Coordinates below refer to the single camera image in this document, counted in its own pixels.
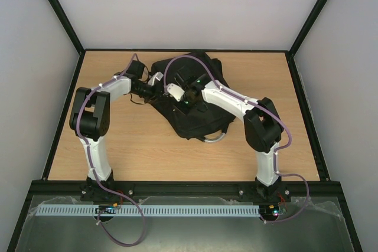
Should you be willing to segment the black student bag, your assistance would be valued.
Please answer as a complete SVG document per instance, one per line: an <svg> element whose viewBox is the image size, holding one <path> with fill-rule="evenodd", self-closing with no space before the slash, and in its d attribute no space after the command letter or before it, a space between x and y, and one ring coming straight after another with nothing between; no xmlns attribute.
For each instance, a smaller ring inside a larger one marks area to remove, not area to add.
<svg viewBox="0 0 378 252"><path fill-rule="evenodd" d="M207 76L204 67L196 60L179 58L169 67L166 83L177 83L176 76L180 75L181 82L192 83ZM168 120L176 134L184 139L206 140L207 135L220 131L227 133L229 124L236 116L215 104L199 101L196 103L177 102L172 97L163 94L148 100L158 113Z"/></svg>

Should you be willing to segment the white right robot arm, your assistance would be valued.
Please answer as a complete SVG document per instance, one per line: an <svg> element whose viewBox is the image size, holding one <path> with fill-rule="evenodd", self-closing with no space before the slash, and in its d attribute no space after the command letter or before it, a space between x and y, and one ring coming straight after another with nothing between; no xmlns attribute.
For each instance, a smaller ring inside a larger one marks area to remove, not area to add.
<svg viewBox="0 0 378 252"><path fill-rule="evenodd" d="M281 178L277 155L284 128L272 100L244 96L220 81L203 74L190 83L183 81L167 85L168 94L186 106L197 103L213 104L243 122L247 144L256 152L258 194L265 200L278 193Z"/></svg>

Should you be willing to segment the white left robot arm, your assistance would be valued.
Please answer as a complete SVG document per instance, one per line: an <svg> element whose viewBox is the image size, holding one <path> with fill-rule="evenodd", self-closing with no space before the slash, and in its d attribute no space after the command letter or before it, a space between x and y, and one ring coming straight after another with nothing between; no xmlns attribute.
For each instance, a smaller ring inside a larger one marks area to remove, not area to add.
<svg viewBox="0 0 378 252"><path fill-rule="evenodd" d="M76 90L69 126L83 145L90 181L104 183L113 179L105 140L110 128L111 103L127 94L135 94L146 101L159 94L157 84L162 82L163 74L158 71L143 81L144 69L144 64L133 60L126 70L114 74L110 80Z"/></svg>

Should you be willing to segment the black front mounting rail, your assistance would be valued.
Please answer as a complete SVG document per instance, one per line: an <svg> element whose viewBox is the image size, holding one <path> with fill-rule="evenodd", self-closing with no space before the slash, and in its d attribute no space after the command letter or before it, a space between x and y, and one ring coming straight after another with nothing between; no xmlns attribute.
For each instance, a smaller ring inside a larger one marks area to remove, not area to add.
<svg viewBox="0 0 378 252"><path fill-rule="evenodd" d="M257 182L148 182L114 181L111 189L121 191L134 200L148 197L221 197L241 202L278 202L280 197L304 197L302 181L281 181L274 189L263 189ZM32 181L28 195L74 195L94 202L101 199L90 192L85 181Z"/></svg>

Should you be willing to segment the black left frame post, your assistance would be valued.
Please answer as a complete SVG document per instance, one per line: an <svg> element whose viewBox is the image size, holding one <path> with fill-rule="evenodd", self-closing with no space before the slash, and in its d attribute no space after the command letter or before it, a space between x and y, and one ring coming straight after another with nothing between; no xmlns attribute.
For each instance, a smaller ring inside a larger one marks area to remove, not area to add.
<svg viewBox="0 0 378 252"><path fill-rule="evenodd" d="M73 44L75 50L79 55L84 52L84 47L80 42L68 16L66 15L61 3L59 0L47 0L52 7L55 15L57 16L58 20L60 21L62 27L64 28L67 36L69 37L71 43Z"/></svg>

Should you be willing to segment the black frame post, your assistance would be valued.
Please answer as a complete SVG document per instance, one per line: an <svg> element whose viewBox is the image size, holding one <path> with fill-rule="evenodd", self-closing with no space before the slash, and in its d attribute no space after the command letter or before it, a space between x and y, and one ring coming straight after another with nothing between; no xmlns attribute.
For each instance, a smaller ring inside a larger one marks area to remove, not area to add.
<svg viewBox="0 0 378 252"><path fill-rule="evenodd" d="M295 54L298 52L299 48L301 47L302 43L306 39L308 33L310 32L311 28L315 24L316 20L318 19L320 13L322 12L327 2L328 0L316 0L314 6L312 7L311 12L306 18L302 28L300 29L298 35L296 36L296 39L294 40L291 48L286 54L287 60L294 58Z"/></svg>
<svg viewBox="0 0 378 252"><path fill-rule="evenodd" d="M79 55L84 52L84 47L80 42L68 16L66 15L61 3L59 0L47 0L52 7L55 15L57 16L58 20L60 21L62 27L64 28L67 36L69 37L71 43L73 44L75 50Z"/></svg>

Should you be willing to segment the black right frame post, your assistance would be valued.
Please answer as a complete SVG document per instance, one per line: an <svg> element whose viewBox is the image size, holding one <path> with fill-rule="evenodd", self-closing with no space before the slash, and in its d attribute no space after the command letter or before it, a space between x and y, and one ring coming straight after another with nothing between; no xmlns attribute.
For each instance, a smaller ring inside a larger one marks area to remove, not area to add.
<svg viewBox="0 0 378 252"><path fill-rule="evenodd" d="M295 54L298 52L299 48L301 47L302 43L306 39L308 33L310 32L311 28L315 24L316 20L318 19L320 13L322 12L327 2L328 0L316 0L314 6L312 7L311 12L306 18L302 28L300 29L298 35L296 36L296 39L294 40L291 48L286 54L287 60L294 58Z"/></svg>

